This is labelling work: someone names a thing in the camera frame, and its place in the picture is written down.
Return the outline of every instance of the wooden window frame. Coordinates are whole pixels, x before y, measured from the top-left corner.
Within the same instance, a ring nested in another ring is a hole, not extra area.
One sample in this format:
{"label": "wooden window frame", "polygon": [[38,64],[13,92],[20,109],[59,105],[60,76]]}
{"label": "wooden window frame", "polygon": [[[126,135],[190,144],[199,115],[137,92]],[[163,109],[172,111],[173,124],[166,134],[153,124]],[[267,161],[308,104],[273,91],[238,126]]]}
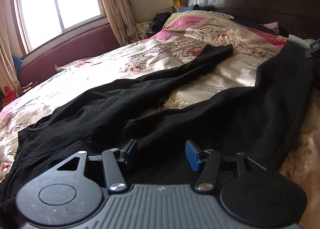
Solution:
{"label": "wooden window frame", "polygon": [[[70,31],[72,31],[72,29],[74,28],[79,28],[82,25],[86,25],[88,23],[90,23],[91,21],[96,21],[98,19],[104,19],[106,17],[106,12],[104,10],[103,7],[103,3],[102,0],[97,0],[98,1],[98,5],[99,5],[99,9],[100,9],[100,15],[92,17],[90,19],[87,19],[83,22],[77,23],[71,27],[68,28],[64,28],[63,26],[63,22],[62,22],[62,18],[61,18],[61,14],[59,11],[59,7],[58,7],[58,2],[57,0],[54,0],[55,5],[56,5],[56,9],[57,9],[57,14],[58,14],[58,18],[59,18],[59,23],[60,23],[60,27],[62,30],[62,34],[58,35],[57,37],[61,37],[66,33],[69,33]],[[20,4],[21,4],[21,0],[10,0],[11,3],[11,11],[12,11],[12,17],[13,17],[13,22],[14,22],[14,27],[16,30],[16,34],[17,34],[17,38],[19,41],[19,45],[20,45],[20,49],[23,55],[23,58],[25,58],[26,56],[28,56],[28,54],[30,54],[33,51],[36,51],[38,48],[42,47],[43,45],[46,45],[48,43],[50,43],[51,41],[55,40],[57,37],[54,37],[53,39],[49,40],[48,42],[42,44],[41,46],[35,48],[35,49],[31,49],[30,48],[30,41],[28,38],[28,33],[26,31],[26,27],[24,24],[24,19],[23,19],[23,12],[20,9]]]}

